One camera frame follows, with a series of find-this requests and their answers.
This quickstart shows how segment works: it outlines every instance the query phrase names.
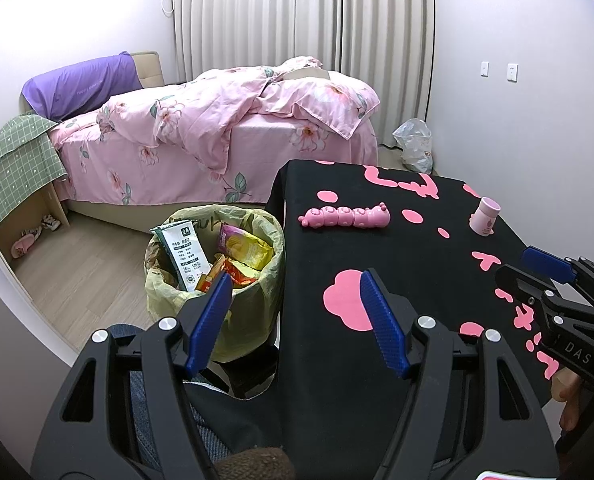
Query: purple cloth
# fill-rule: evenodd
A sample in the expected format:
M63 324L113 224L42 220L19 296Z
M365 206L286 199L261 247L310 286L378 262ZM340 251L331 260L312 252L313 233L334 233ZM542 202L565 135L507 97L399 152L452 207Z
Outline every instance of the purple cloth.
M22 94L41 117L53 121L100 108L113 95L141 89L127 52L65 66L29 79Z

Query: black tablecloth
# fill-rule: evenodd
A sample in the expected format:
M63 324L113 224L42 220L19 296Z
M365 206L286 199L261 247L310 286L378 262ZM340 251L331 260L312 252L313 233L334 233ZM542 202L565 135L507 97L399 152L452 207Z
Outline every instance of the black tablecloth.
M191 402L234 452L283 446L299 478L372 478L391 439L409 388L386 368L373 332L349 329L323 304L323 293L343 270L375 267L386 287L406 296L420 315L450 330L465 322L499 330L515 351L541 403L549 399L546 364L527 349L538 327L516 328L517 303L496 295L494 271L482 270L472 253L519 264L525 245L498 219L481 237L468 225L479 203L458 180L432 177L437 196L369 182L363 166L293 160L277 176L267 210L280 222L285 211L286 266L279 370L271 387L252 400L236 400L205 388L188 388ZM379 170L379 178L424 184L415 173ZM302 228L297 218L327 205L317 198L334 191L335 206L372 207L385 202L391 223L383 229ZM421 223L407 221L413 210ZM445 230L449 238L440 235ZM455 406L446 426L456 424ZM453 437L442 437L438 460L450 456Z

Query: blue denim pants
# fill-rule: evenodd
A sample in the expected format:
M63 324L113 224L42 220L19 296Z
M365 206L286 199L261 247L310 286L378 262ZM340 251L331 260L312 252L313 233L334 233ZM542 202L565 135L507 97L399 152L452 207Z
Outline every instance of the blue denim pants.
M141 328L126 324L112 325L108 331L113 337L124 337L143 332ZM201 376L193 379L193 383L205 382ZM149 467L160 470L157 450L155 449L155 443L152 438L151 422L148 417L146 393L143 387L143 376L141 372L130 372L130 398L132 400L132 418L135 424L135 433L141 460ZM197 430L199 430L199 435L202 437L203 445L213 463L229 457L231 452L226 445L208 427L208 424L203 420L199 412L192 406L191 410L197 424Z

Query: silver bolt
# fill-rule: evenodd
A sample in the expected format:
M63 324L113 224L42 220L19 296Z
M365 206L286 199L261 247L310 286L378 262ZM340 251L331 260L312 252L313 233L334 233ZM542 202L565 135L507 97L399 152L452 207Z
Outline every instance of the silver bolt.
M492 328L489 328L485 332L485 336L486 336L486 339L488 339L489 341L492 341L493 343L497 343L501 340L501 334L497 330L494 330Z
M92 337L94 343L103 343L106 339L108 339L107 330L97 330Z
M159 320L161 330L173 330L177 326L177 320L174 317L165 317Z
M427 330L430 330L431 328L435 328L435 325L437 324L435 322L435 320L430 316L421 316L417 320L417 323L419 324L419 326L421 328L426 328Z

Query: plastic bag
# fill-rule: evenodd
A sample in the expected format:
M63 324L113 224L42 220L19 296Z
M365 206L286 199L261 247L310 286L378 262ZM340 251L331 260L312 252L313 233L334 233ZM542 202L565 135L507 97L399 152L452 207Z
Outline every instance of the plastic bag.
M221 222L252 233L275 250L256 282L232 291L231 309L211 355L213 361L227 363L262 345L275 326L283 287L283 231L275 217L266 211L221 204L181 209L165 223L185 219L193 220L199 243L209 257L217 252ZM197 290L176 289L176 272L156 235L146 249L144 271L146 307L153 320L174 317L187 300L203 296Z
M404 166L418 173L433 170L433 139L430 129L421 119L410 119L392 134L403 150L401 160Z

